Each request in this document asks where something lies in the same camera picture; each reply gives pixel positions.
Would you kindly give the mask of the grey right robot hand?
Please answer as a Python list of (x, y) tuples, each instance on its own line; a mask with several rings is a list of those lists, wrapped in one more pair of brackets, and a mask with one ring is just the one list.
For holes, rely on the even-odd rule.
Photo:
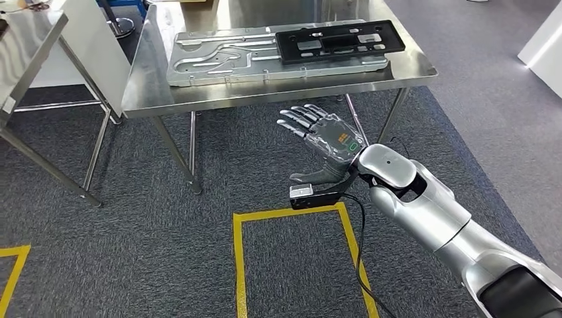
[(358, 130), (335, 113), (314, 104), (293, 106), (280, 111), (277, 124), (302, 138), (324, 160), (322, 169), (308, 174), (294, 173), (297, 184), (336, 184), (344, 179), (357, 155), (367, 147)]

